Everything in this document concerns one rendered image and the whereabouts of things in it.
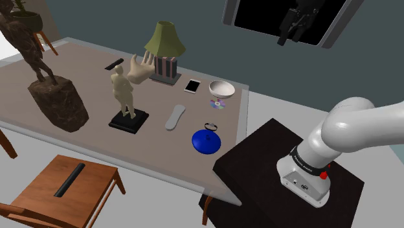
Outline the dark brown statue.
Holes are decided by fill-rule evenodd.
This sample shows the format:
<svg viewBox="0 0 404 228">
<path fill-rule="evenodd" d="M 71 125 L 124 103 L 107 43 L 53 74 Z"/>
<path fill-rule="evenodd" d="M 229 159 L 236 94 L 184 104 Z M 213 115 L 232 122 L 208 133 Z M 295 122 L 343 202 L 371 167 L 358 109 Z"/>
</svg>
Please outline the dark brown statue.
<svg viewBox="0 0 404 228">
<path fill-rule="evenodd" d="M 43 54 L 33 32 L 14 19 L 12 0 L 0 0 L 0 31 L 30 65 L 37 80 L 28 87 L 42 113 L 65 131 L 79 130 L 89 115 L 71 80 L 56 76 L 43 62 Z"/>
</svg>

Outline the black wall screen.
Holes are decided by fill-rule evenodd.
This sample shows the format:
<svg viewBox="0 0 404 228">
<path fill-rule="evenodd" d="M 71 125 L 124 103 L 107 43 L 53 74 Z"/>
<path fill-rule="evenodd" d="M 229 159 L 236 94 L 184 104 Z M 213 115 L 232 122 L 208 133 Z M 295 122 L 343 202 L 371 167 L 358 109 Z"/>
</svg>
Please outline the black wall screen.
<svg viewBox="0 0 404 228">
<path fill-rule="evenodd" d="M 353 18 L 364 0 L 318 0 L 317 13 L 298 42 L 329 49 Z M 295 12 L 296 0 L 226 0 L 223 24 L 280 37 L 280 24 Z M 290 31 L 291 40 L 296 29 Z"/>
</svg>

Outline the black remote control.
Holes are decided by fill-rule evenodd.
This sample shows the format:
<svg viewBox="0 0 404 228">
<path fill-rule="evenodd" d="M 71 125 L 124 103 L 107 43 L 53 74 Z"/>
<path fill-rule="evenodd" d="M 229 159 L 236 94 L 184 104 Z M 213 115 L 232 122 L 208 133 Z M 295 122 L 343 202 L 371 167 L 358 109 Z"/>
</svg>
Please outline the black remote control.
<svg viewBox="0 0 404 228">
<path fill-rule="evenodd" d="M 124 61 L 123 58 L 119 58 L 115 62 L 113 62 L 113 63 L 109 64 L 107 67 L 105 67 L 105 70 L 110 71 L 110 70 L 114 69 L 116 66 L 120 65 L 123 61 Z"/>
</svg>

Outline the beige hand sculpture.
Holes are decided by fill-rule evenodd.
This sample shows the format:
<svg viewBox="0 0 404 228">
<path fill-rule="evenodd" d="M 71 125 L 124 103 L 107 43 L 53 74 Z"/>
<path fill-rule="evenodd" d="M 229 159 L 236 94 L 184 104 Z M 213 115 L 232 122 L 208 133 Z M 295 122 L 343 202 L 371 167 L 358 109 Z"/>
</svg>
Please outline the beige hand sculpture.
<svg viewBox="0 0 404 228">
<path fill-rule="evenodd" d="M 132 84 L 141 84 L 155 73 L 155 58 L 150 51 L 144 53 L 141 63 L 137 62 L 137 54 L 134 54 L 130 60 L 130 70 L 127 79 Z"/>
</svg>

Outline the dark robot stand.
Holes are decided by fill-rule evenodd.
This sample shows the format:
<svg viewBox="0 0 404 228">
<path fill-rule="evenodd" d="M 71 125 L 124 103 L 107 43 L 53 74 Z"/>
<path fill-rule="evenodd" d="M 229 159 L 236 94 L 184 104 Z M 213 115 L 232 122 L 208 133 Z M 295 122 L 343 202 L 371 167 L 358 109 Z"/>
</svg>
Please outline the dark robot stand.
<svg viewBox="0 0 404 228">
<path fill-rule="evenodd" d="M 281 184 L 276 163 L 300 142 L 271 119 L 215 162 L 215 174 L 242 202 L 202 195 L 199 206 L 215 228 L 351 228 L 364 182 L 338 163 L 330 165 L 330 197 L 321 208 Z"/>
</svg>

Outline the white phone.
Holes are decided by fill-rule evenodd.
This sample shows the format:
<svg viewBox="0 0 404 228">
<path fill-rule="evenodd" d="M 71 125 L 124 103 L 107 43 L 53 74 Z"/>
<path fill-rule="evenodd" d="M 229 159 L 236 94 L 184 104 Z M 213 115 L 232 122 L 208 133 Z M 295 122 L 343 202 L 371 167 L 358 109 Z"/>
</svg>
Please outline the white phone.
<svg viewBox="0 0 404 228">
<path fill-rule="evenodd" d="M 189 82 L 187 83 L 186 87 L 184 88 L 184 91 L 188 92 L 188 93 L 196 94 L 196 91 L 197 91 L 200 83 L 201 82 L 199 80 L 190 79 Z"/>
</svg>

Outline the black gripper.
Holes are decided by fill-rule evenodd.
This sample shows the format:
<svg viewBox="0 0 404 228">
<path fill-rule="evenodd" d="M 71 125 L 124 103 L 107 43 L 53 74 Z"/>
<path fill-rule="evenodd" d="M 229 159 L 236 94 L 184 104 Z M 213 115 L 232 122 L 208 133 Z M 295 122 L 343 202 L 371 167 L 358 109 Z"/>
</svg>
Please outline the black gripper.
<svg viewBox="0 0 404 228">
<path fill-rule="evenodd" d="M 310 27 L 311 18 L 317 13 L 318 0 L 296 0 L 297 15 L 295 12 L 288 12 L 280 24 L 280 37 L 277 44 L 283 46 L 289 36 L 290 31 L 296 29 L 292 40 L 298 42 L 304 33 L 304 29 Z"/>
</svg>

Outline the beige figure on black base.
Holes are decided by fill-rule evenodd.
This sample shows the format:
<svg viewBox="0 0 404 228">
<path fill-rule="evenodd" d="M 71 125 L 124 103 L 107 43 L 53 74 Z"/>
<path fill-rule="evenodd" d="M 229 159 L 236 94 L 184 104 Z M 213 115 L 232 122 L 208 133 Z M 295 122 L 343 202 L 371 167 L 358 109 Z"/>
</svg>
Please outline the beige figure on black base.
<svg viewBox="0 0 404 228">
<path fill-rule="evenodd" d="M 113 96 L 120 104 L 120 111 L 111 119 L 109 126 L 128 133 L 136 134 L 145 123 L 149 114 L 135 109 L 133 106 L 133 87 L 123 75 L 121 65 L 114 66 L 115 74 L 111 75 Z"/>
</svg>

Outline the blue round lid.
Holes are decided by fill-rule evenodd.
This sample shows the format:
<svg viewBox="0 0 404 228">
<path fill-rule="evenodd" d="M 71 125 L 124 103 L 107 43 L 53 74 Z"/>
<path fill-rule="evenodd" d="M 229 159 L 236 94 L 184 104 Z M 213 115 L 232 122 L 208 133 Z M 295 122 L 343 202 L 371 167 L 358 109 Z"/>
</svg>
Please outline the blue round lid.
<svg viewBox="0 0 404 228">
<path fill-rule="evenodd" d="M 193 147 L 202 154 L 214 154 L 221 148 L 221 139 L 212 130 L 198 130 L 192 136 Z"/>
</svg>

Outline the green shade table lamp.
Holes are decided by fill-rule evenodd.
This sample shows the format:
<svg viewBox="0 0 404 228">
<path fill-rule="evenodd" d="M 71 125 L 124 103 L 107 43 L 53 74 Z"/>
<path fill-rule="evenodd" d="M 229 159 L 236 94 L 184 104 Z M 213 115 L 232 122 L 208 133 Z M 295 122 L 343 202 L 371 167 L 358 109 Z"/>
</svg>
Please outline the green shade table lamp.
<svg viewBox="0 0 404 228">
<path fill-rule="evenodd" d="M 180 41 L 175 25 L 169 21 L 158 21 L 153 36 L 144 47 L 154 57 L 155 73 L 152 80 L 175 85 L 181 74 L 177 72 L 177 58 L 186 48 Z"/>
</svg>

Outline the grey remote control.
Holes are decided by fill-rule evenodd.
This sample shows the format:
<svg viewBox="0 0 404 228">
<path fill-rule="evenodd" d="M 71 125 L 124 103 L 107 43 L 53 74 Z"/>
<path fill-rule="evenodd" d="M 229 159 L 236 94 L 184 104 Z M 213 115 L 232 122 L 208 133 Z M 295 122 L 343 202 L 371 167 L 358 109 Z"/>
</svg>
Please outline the grey remote control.
<svg viewBox="0 0 404 228">
<path fill-rule="evenodd" d="M 167 131 L 172 131 L 175 129 L 177 123 L 179 122 L 179 119 L 181 118 L 181 115 L 185 112 L 185 110 L 186 108 L 184 105 L 175 105 L 170 117 L 168 118 L 164 126 Z"/>
</svg>

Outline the brown table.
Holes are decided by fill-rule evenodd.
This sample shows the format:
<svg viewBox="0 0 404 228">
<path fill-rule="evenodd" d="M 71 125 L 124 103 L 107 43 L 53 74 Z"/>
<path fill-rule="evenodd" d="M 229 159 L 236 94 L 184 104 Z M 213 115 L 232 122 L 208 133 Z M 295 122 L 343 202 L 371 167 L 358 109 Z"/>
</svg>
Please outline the brown table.
<svg viewBox="0 0 404 228">
<path fill-rule="evenodd" d="M 146 80 L 133 91 L 134 106 L 149 114 L 136 134 L 109 126 L 120 111 L 112 94 L 109 64 L 123 58 L 129 67 L 131 54 L 73 38 L 55 41 L 43 57 L 54 74 L 70 79 L 89 114 L 78 131 L 69 133 L 54 125 L 40 111 L 28 92 L 35 74 L 20 54 L 0 58 L 0 124 L 17 132 L 65 147 L 138 173 L 151 176 L 199 193 L 212 194 L 231 203 L 237 197 L 213 172 L 215 161 L 242 141 L 247 134 L 249 88 L 235 84 L 235 94 L 223 109 L 210 105 L 213 99 L 209 83 L 213 76 L 181 69 L 175 85 Z M 196 94 L 184 91 L 190 79 L 201 83 Z M 165 129 L 175 105 L 184 105 L 177 126 Z M 214 154 L 199 153 L 192 136 L 214 123 L 221 148 Z"/>
</svg>

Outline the black cylinder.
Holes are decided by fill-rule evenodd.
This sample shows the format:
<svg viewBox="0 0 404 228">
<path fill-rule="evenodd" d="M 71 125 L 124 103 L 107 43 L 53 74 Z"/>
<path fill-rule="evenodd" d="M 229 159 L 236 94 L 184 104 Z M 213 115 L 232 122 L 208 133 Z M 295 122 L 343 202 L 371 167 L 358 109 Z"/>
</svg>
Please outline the black cylinder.
<svg viewBox="0 0 404 228">
<path fill-rule="evenodd" d="M 79 163 L 76 168 L 71 172 L 69 177 L 63 182 L 63 184 L 60 186 L 60 188 L 55 192 L 54 197 L 61 198 L 66 191 L 69 189 L 69 187 L 72 185 L 72 183 L 75 181 L 75 179 L 79 176 L 81 171 L 85 168 L 84 163 Z"/>
</svg>

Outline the wooden chair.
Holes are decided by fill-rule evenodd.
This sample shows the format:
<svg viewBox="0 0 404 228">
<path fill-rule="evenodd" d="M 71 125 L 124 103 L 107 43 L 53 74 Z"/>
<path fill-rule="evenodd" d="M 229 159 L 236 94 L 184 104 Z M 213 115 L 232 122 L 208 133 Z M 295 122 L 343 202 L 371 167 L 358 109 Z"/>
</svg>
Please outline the wooden chair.
<svg viewBox="0 0 404 228">
<path fill-rule="evenodd" d="M 85 168 L 54 197 L 79 163 Z M 0 216 L 33 228 L 92 228 L 114 187 L 126 193 L 116 167 L 57 155 L 11 204 L 0 203 Z"/>
</svg>

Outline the potted plant on wooden stand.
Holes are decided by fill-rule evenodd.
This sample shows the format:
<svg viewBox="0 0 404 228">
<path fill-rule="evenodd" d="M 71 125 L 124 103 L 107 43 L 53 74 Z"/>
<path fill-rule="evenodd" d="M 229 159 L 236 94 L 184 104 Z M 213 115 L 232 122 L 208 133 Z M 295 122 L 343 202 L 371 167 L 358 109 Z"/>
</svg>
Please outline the potted plant on wooden stand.
<svg viewBox="0 0 404 228">
<path fill-rule="evenodd" d="M 44 39 L 45 43 L 50 47 L 53 53 L 57 56 L 58 53 L 56 49 L 52 46 L 49 39 L 46 37 L 45 33 L 43 32 L 43 20 L 41 16 L 36 12 L 31 12 L 25 9 L 25 0 L 12 0 L 14 4 L 14 8 L 17 11 L 12 11 L 12 16 L 17 20 L 22 22 L 22 24 L 26 25 L 33 33 L 34 39 L 38 43 L 42 52 L 45 51 L 43 45 L 41 44 L 38 34 Z"/>
</svg>

